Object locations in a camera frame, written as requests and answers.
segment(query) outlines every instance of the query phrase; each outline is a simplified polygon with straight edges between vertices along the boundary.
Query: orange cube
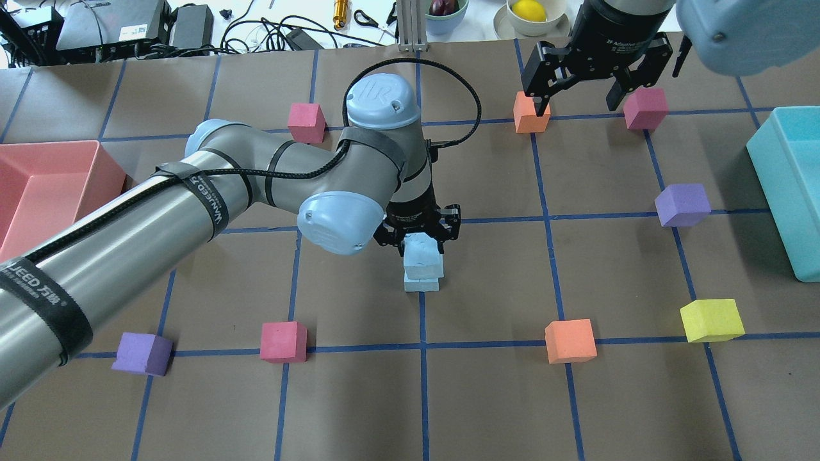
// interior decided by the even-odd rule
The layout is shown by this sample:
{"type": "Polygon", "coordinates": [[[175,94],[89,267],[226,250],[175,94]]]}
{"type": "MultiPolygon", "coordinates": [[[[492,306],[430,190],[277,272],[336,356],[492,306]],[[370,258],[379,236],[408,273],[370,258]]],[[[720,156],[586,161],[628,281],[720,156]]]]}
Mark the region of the orange cube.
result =
{"type": "Polygon", "coordinates": [[[515,119],[515,132],[522,133],[543,133],[547,129],[549,122],[549,104],[543,116],[535,114],[535,106],[532,98],[526,96],[523,91],[515,95],[515,106],[512,107],[512,116],[515,119]]]}
{"type": "Polygon", "coordinates": [[[589,318],[558,320],[547,325],[544,333],[550,363],[586,362],[598,356],[589,318]]]}

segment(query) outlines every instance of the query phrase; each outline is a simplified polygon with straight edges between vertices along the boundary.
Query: scissors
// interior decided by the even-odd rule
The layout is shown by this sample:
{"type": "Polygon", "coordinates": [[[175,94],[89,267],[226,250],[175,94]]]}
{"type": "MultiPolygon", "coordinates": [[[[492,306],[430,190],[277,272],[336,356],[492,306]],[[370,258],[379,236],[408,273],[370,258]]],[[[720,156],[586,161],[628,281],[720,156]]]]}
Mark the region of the scissors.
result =
{"type": "MultiPolygon", "coordinates": [[[[390,14],[387,16],[387,25],[393,24],[396,21],[396,19],[397,19],[396,18],[396,3],[394,3],[393,4],[393,9],[390,11],[390,14]]],[[[356,10],[356,11],[353,12],[353,20],[356,21],[356,24],[360,25],[361,27],[375,27],[376,29],[381,30],[381,36],[377,40],[378,42],[381,42],[382,37],[385,36],[385,32],[390,34],[390,35],[394,34],[392,30],[390,30],[387,27],[384,27],[382,25],[379,25],[379,23],[376,22],[376,20],[369,17],[362,10],[356,10]]]]}

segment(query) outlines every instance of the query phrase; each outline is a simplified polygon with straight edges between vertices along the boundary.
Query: yellow cube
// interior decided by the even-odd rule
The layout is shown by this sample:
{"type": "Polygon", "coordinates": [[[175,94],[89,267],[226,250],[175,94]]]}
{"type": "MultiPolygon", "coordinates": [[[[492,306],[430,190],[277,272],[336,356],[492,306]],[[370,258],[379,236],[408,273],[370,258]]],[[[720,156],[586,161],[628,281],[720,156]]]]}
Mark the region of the yellow cube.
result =
{"type": "Polygon", "coordinates": [[[690,343],[728,341],[746,334],[734,299],[698,299],[681,308],[690,343]]]}

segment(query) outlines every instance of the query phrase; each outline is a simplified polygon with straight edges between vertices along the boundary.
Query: turquoise bin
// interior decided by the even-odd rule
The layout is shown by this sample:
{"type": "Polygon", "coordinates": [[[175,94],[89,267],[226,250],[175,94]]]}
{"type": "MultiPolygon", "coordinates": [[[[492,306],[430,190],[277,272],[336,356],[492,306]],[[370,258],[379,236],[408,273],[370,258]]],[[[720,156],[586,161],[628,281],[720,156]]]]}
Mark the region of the turquoise bin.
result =
{"type": "Polygon", "coordinates": [[[746,144],[801,281],[820,281],[820,107],[778,107],[746,144]]]}

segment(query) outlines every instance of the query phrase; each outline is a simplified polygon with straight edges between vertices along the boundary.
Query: yellow fruit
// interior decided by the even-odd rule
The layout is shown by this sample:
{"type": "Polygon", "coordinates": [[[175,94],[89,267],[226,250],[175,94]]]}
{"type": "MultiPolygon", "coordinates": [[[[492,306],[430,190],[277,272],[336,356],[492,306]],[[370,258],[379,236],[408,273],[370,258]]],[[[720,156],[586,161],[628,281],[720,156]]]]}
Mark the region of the yellow fruit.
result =
{"type": "Polygon", "coordinates": [[[547,20],[547,11],[535,0],[518,0],[512,5],[512,12],[523,20],[542,22],[547,20]]]}

